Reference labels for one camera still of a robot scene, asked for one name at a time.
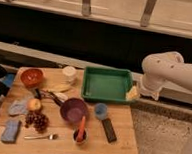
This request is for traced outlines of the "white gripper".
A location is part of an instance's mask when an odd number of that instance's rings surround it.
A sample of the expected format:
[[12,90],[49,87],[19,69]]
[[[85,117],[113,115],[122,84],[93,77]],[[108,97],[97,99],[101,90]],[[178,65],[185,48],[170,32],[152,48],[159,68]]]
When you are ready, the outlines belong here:
[[[139,81],[139,89],[141,95],[151,97],[154,100],[159,99],[159,92],[161,91],[160,85],[157,82],[148,79],[145,75],[142,76]],[[138,88],[133,85],[130,91],[126,93],[126,99],[135,100],[138,97],[139,97]]]

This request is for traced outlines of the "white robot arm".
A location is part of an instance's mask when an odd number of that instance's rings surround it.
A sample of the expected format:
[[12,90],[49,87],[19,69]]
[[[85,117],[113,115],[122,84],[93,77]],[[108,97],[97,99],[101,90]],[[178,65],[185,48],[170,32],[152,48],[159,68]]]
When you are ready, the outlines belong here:
[[166,81],[192,91],[192,64],[186,64],[181,53],[169,51],[147,55],[141,67],[144,74],[137,85],[125,93],[127,101],[141,95],[158,100]]

